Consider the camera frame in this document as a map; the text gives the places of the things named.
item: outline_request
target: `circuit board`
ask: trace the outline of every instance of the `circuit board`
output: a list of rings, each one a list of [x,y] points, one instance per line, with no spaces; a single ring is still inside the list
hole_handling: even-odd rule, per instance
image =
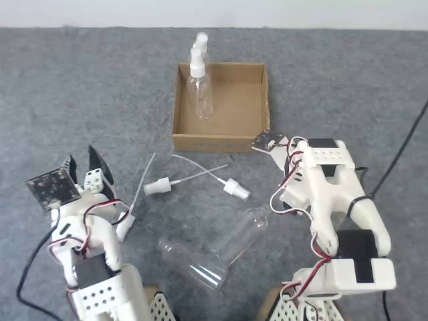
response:
[[[73,180],[62,167],[29,179],[26,183],[45,211],[80,199]]]
[[[253,140],[251,147],[262,152],[270,152],[284,137],[284,134],[277,134],[265,129]]]

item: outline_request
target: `cardboard box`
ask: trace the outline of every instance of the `cardboard box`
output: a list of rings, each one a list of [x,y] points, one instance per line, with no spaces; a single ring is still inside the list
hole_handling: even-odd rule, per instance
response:
[[[268,76],[264,64],[210,64],[213,115],[199,120],[189,106],[189,65],[179,64],[175,94],[175,150],[250,152],[252,140],[270,129]]]

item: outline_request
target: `white wall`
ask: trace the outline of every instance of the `white wall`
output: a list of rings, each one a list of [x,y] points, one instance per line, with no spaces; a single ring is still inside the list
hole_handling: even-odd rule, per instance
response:
[[[5,27],[428,30],[428,0],[0,0]]]

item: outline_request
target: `spray nozzle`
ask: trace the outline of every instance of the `spray nozzle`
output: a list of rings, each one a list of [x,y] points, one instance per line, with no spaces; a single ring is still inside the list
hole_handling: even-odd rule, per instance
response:
[[[205,32],[199,32],[196,35],[195,43],[193,44],[194,48],[201,50],[202,54],[207,53],[207,44],[208,44],[208,35]]]
[[[200,78],[205,75],[205,64],[203,63],[202,51],[198,48],[190,49],[190,75]]]

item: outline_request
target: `clear bottle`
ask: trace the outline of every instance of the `clear bottle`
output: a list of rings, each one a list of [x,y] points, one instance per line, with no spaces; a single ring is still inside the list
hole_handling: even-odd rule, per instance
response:
[[[173,268],[207,289],[218,290],[227,277],[227,267],[212,253],[198,253],[188,245],[164,237],[158,240],[156,248]]]
[[[201,120],[207,120],[213,113],[213,87],[205,69],[201,50],[192,48],[190,76],[187,79],[189,104]]]
[[[243,219],[209,246],[210,250],[216,253],[226,266],[231,266],[266,230],[270,212],[270,208],[265,205],[248,209]]]

